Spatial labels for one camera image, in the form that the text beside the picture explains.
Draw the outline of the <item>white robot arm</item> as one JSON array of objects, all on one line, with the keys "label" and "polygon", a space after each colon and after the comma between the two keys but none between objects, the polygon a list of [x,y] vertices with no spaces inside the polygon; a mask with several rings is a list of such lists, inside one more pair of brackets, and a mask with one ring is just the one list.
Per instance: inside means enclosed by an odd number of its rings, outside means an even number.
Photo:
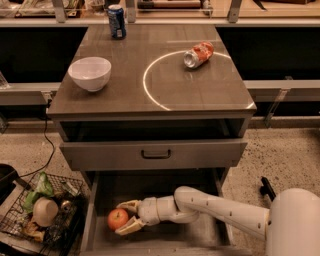
[{"label": "white robot arm", "polygon": [[266,242],[266,256],[320,256],[320,197],[300,188],[282,191],[269,208],[210,195],[188,186],[173,195],[131,200],[118,205],[135,215],[116,230],[134,233],[162,221],[185,224],[201,213]]}]

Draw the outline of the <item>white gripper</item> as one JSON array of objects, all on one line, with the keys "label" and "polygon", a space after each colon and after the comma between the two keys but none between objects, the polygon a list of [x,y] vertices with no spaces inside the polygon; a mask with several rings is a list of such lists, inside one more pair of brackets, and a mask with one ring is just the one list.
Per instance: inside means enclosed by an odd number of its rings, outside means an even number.
[{"label": "white gripper", "polygon": [[133,216],[128,222],[115,230],[115,233],[124,236],[141,230],[145,225],[154,226],[160,223],[157,211],[157,199],[155,197],[140,200],[130,200],[121,202],[117,208],[137,213],[139,218]]}]

